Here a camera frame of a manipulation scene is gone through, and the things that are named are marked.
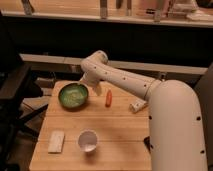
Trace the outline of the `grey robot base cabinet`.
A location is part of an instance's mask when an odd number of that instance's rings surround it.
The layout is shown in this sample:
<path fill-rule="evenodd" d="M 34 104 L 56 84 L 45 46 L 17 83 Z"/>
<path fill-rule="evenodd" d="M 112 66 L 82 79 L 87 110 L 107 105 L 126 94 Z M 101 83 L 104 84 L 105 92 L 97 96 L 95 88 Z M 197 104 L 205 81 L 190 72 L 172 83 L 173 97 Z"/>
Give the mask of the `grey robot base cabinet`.
<path fill-rule="evenodd" d="M 199 79 L 194 90 L 202 110 L 208 168 L 213 171 L 213 62 Z"/>

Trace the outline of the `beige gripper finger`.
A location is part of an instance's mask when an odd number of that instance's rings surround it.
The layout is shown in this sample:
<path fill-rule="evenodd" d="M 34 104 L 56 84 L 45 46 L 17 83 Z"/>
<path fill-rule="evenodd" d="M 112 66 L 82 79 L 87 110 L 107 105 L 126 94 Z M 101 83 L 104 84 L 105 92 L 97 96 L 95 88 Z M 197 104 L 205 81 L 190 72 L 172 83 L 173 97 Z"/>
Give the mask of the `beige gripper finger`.
<path fill-rule="evenodd" d="M 100 96 L 102 94 L 102 88 L 101 85 L 98 84 L 93 88 L 93 91 L 96 93 L 97 96 Z"/>

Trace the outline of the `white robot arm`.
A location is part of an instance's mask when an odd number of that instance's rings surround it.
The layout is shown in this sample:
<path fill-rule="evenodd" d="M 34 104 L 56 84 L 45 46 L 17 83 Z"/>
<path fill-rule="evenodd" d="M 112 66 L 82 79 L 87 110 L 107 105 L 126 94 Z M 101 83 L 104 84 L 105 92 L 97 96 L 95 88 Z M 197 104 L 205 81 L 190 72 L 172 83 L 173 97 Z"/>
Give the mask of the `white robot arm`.
<path fill-rule="evenodd" d="M 113 68 L 101 50 L 81 68 L 84 84 L 95 88 L 104 80 L 148 102 L 152 171 L 208 171 L 200 102 L 189 85 Z"/>

